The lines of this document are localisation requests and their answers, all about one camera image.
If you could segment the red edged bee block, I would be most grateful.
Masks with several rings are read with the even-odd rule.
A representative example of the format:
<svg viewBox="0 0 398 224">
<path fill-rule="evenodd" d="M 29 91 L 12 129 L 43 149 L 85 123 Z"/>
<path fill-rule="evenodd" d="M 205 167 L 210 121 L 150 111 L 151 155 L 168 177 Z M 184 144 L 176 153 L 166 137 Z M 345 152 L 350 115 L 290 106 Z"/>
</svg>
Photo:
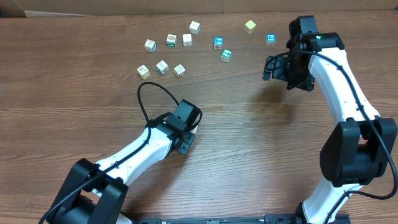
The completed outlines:
<svg viewBox="0 0 398 224">
<path fill-rule="evenodd" d="M 186 69 L 183 67 L 183 65 L 182 64 L 179 64 L 179 65 L 177 65 L 175 68 L 174 68 L 174 74 L 176 74 L 176 76 L 178 77 L 178 78 L 182 78 L 183 76 L 185 76 L 186 75 Z"/>
</svg>

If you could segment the yellow letter wooden block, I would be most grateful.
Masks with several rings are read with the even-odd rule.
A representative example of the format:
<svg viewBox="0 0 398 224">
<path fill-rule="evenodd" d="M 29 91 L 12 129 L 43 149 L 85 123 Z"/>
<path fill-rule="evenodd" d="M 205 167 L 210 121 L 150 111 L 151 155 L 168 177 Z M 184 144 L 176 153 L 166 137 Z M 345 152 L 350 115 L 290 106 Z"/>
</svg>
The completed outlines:
<svg viewBox="0 0 398 224">
<path fill-rule="evenodd" d="M 138 67 L 137 72 L 142 79 L 146 79 L 150 75 L 150 71 L 145 65 Z"/>
</svg>

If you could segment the red elephant wooden block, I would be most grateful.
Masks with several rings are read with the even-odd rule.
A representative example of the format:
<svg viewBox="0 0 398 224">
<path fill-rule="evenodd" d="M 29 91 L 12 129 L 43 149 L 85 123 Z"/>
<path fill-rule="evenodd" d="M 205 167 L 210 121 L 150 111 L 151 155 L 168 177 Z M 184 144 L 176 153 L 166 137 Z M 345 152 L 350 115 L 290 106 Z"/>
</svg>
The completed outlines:
<svg viewBox="0 0 398 224">
<path fill-rule="evenodd" d="M 198 129 L 198 126 L 195 127 L 194 129 L 192 129 L 190 132 L 193 133 L 193 134 L 196 134 L 197 129 Z"/>
</svg>

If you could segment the white block near arm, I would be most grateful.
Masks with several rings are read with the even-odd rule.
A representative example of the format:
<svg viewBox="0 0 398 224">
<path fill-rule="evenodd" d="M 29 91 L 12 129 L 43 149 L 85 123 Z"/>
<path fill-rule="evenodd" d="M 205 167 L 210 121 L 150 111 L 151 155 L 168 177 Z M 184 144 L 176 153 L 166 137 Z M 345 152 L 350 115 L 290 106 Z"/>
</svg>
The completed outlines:
<svg viewBox="0 0 398 224">
<path fill-rule="evenodd" d="M 169 70 L 169 66 L 164 60 L 161 60 L 159 63 L 156 64 L 156 69 L 159 71 L 160 74 L 165 74 Z"/>
</svg>

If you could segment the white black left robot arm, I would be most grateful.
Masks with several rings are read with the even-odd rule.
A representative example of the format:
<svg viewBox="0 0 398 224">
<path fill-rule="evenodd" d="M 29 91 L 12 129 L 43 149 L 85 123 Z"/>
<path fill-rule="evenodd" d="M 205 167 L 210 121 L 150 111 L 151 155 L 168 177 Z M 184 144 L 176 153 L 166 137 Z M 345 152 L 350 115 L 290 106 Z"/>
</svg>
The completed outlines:
<svg viewBox="0 0 398 224">
<path fill-rule="evenodd" d="M 129 186 L 172 151 L 186 154 L 203 113 L 182 100 L 173 113 L 150 120 L 143 133 L 95 163 L 82 158 L 70 169 L 41 223 L 130 223 L 121 214 Z"/>
</svg>

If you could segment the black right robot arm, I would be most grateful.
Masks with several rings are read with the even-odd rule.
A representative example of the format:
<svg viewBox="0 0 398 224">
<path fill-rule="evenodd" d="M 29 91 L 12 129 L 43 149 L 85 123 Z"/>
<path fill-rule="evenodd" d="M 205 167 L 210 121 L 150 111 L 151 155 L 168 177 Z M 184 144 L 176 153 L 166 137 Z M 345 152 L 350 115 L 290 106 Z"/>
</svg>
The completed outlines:
<svg viewBox="0 0 398 224">
<path fill-rule="evenodd" d="M 340 208 L 387 168 L 397 174 L 391 152 L 397 125 L 383 118 L 356 81 L 345 46 L 335 32 L 321 33 L 313 16 L 289 25 L 287 51 L 270 56 L 263 79 L 287 82 L 287 89 L 312 91 L 319 85 L 330 108 L 334 130 L 320 151 L 322 177 L 293 214 L 267 214 L 266 223 L 349 223 Z"/>
</svg>

